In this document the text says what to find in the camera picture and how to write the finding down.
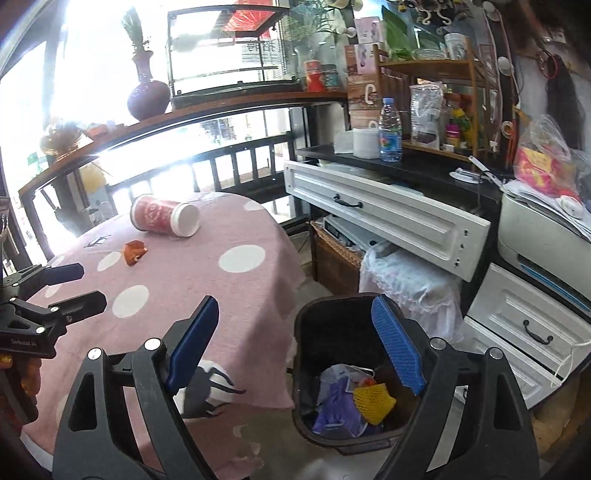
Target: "red paper cup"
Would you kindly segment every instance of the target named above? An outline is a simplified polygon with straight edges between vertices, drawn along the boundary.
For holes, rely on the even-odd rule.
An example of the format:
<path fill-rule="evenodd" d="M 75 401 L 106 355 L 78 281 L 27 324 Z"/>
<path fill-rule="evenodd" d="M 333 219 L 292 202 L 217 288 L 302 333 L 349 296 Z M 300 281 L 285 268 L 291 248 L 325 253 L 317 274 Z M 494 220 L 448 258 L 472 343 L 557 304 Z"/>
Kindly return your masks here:
<path fill-rule="evenodd" d="M 129 216 L 134 227 L 143 232 L 193 236 L 199 229 L 199 209 L 195 205 L 162 200 L 149 194 L 135 199 Z"/>

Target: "plastic bottle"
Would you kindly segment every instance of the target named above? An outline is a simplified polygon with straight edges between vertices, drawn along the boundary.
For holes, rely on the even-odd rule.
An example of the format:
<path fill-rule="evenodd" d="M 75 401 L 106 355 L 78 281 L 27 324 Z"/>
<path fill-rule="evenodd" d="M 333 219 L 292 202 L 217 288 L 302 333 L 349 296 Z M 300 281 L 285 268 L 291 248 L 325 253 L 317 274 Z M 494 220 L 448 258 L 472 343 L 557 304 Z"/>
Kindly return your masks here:
<path fill-rule="evenodd" d="M 384 98 L 382 102 L 384 107 L 379 116 L 379 152 L 384 161 L 400 161 L 402 159 L 400 114 L 394 106 L 393 98 Z"/>

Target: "wooden shelf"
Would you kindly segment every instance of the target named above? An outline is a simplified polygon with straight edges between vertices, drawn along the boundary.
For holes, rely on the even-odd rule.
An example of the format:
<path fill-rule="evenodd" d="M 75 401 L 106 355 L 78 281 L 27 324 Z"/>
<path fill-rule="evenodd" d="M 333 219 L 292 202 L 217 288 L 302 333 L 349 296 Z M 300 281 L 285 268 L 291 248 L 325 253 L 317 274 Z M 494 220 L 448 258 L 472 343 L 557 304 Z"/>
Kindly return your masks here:
<path fill-rule="evenodd" d="M 483 86 L 485 77 L 482 66 L 477 61 L 474 61 L 473 64 L 477 85 Z M 470 82 L 472 80 L 469 60 L 386 61 L 380 62 L 379 65 L 393 72 L 431 80 L 432 82 L 449 80 L 447 83 L 453 83 L 454 80 L 461 80 L 462 82 Z"/>
<path fill-rule="evenodd" d="M 458 153 L 446 152 L 443 150 L 435 150 L 434 148 L 423 147 L 421 145 L 413 145 L 411 142 L 402 142 L 402 148 L 408 148 L 410 150 L 418 150 L 421 152 L 432 153 L 434 155 L 441 155 L 442 157 L 453 158 L 454 160 L 465 161 L 470 163 L 468 157 L 460 155 Z"/>
<path fill-rule="evenodd" d="M 261 109 L 265 107 L 308 105 L 330 102 L 346 102 L 345 92 L 278 92 L 258 95 L 236 96 L 232 98 L 210 100 L 198 105 L 180 108 L 163 115 L 157 115 L 142 122 L 116 130 L 110 135 L 84 145 L 73 152 L 61 157 L 48 169 L 42 171 L 23 188 L 19 190 L 21 198 L 32 195 L 58 176 L 70 173 L 93 161 L 97 155 L 110 148 L 121 146 L 128 142 L 140 140 L 170 128 L 183 124 L 198 122 L 201 118 L 212 115 L 234 115 L 241 111 Z"/>

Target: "trash can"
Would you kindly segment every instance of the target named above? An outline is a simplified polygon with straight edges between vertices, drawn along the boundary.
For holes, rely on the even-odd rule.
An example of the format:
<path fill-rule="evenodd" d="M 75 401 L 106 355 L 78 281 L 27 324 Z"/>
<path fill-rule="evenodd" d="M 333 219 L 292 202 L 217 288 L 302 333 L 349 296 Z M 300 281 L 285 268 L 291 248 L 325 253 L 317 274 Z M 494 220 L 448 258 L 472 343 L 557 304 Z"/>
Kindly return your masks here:
<path fill-rule="evenodd" d="M 402 435 L 420 400 L 402 385 L 374 329 L 371 306 L 375 293 L 335 296 L 315 300 L 296 317 L 298 344 L 293 368 L 293 420 L 309 442 L 335 448 L 343 455 L 392 447 Z M 354 365 L 375 371 L 378 383 L 386 383 L 396 406 L 384 419 L 384 431 L 358 438 L 333 440 L 312 432 L 320 374 L 336 364 Z"/>

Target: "cardboard box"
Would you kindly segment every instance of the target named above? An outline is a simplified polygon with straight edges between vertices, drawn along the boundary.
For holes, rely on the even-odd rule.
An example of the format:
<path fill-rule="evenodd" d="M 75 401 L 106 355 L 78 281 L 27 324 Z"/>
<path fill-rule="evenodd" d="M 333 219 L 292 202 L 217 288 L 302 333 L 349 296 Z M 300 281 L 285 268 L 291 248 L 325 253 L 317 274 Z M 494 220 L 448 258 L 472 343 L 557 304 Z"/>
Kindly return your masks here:
<path fill-rule="evenodd" d="M 347 99 L 349 111 L 377 110 L 382 108 L 382 95 L 378 92 L 378 75 L 349 75 L 347 78 Z"/>
<path fill-rule="evenodd" d="M 349 113 L 351 128 L 377 128 L 379 110 L 352 110 Z"/>
<path fill-rule="evenodd" d="M 384 42 L 384 26 L 379 17 L 365 17 L 355 19 L 357 41 L 359 43 Z"/>
<path fill-rule="evenodd" d="M 374 45 L 382 49 L 384 47 L 383 43 L 345 45 L 347 74 L 362 75 L 375 73 Z"/>

